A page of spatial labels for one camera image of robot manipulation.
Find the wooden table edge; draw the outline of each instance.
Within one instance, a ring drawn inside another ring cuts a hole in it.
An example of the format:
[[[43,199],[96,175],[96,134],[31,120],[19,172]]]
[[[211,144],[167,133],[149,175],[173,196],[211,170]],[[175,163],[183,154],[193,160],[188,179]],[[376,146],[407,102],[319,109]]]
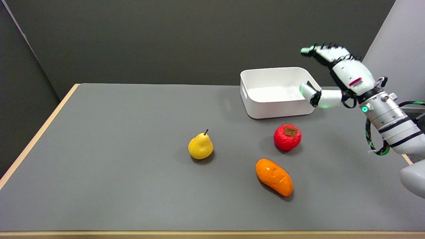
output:
[[[0,239],[423,239],[424,235],[419,231],[41,231],[1,232]]]
[[[34,135],[34,137],[31,139],[31,141],[28,143],[25,149],[17,157],[15,162],[13,162],[12,166],[10,166],[10,168],[6,171],[6,173],[0,179],[0,190],[7,183],[9,178],[12,176],[15,170],[19,167],[22,161],[24,161],[25,157],[28,155],[28,153],[31,151],[31,149],[34,147],[34,145],[37,143],[37,141],[46,131],[47,127],[49,127],[50,123],[52,123],[53,119],[57,116],[59,111],[62,109],[62,107],[65,105],[65,103],[68,101],[68,99],[71,97],[71,95],[74,93],[74,91],[77,89],[79,85],[80,84],[75,84],[72,86],[71,90],[69,90],[69,92],[65,95],[65,97],[62,99],[62,101],[59,103],[59,105],[56,107],[53,113],[49,116],[49,118],[47,118],[46,122],[44,122],[44,124],[41,126],[38,132]]]
[[[53,113],[49,116],[46,122],[41,126],[35,136],[31,139],[22,153],[17,157],[12,166],[7,170],[4,176],[0,179],[0,190],[7,183],[9,178],[19,167],[46,129],[49,127],[53,119],[57,116],[60,110],[63,108],[65,103],[75,92],[80,84],[75,84],[65,95],[63,100],[59,103]],[[403,154],[404,159],[409,165],[413,162],[409,157]],[[0,238],[64,238],[64,237],[75,237],[75,236],[96,236],[97,238],[110,238],[111,236],[119,236],[120,238],[144,238],[144,239],[159,239],[169,236],[174,238],[227,238],[232,236],[243,237],[246,239],[250,238],[261,238],[265,236],[267,239],[281,238],[285,235],[286,239],[309,239],[309,238],[339,238],[344,235],[344,238],[356,239],[356,238],[423,238],[425,232],[404,232],[404,231],[34,231],[34,232],[0,232]]]

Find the gray wall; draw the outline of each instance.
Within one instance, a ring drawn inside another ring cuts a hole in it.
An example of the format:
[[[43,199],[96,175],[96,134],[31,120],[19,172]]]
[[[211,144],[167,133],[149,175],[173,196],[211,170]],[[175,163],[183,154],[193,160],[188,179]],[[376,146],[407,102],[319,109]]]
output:
[[[6,0],[60,97],[74,83],[238,85],[241,71],[329,72],[302,47],[364,56],[394,0]]]
[[[0,3],[0,177],[57,104],[46,76]]]
[[[397,0],[363,63],[399,101],[425,100],[425,1]]]

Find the orange mango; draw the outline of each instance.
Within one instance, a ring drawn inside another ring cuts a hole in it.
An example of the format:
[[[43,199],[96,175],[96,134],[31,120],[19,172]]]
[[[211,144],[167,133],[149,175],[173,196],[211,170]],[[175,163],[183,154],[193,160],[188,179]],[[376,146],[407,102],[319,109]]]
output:
[[[260,159],[255,165],[258,178],[283,196],[290,196],[294,190],[289,174],[268,159]]]

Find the black cable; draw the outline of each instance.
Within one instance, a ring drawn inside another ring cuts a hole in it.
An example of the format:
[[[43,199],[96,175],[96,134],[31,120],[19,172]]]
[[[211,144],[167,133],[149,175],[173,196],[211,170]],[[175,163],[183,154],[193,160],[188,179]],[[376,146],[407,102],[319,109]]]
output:
[[[405,106],[405,105],[423,105],[423,106],[425,106],[425,102],[422,102],[422,101],[405,101],[405,102],[400,103],[399,107],[402,107],[402,106]],[[376,155],[383,156],[383,155],[388,154],[388,152],[390,151],[390,145],[385,140],[384,140],[384,145],[382,146],[382,148],[380,150],[376,150],[375,146],[372,143],[371,121],[368,118],[366,118],[366,140],[369,144],[369,147],[371,148],[371,150]]]
[[[346,108],[353,109],[354,107],[356,107],[356,106],[357,106],[357,96],[353,96],[353,97],[352,97],[352,99],[353,99],[353,106],[349,106],[349,105],[347,105],[347,104],[345,103],[345,101],[346,101],[346,100],[342,101],[343,105],[344,105]]]

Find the red label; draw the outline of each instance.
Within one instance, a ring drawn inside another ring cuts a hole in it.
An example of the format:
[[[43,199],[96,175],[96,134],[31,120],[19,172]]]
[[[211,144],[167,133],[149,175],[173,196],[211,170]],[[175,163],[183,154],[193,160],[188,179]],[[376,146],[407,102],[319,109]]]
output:
[[[357,79],[355,79],[353,82],[351,82],[350,84],[349,84],[349,86],[352,86],[352,85],[354,85],[355,83],[358,83],[359,81],[361,81],[362,80],[362,78],[361,77],[359,77],[359,78],[357,78]]]

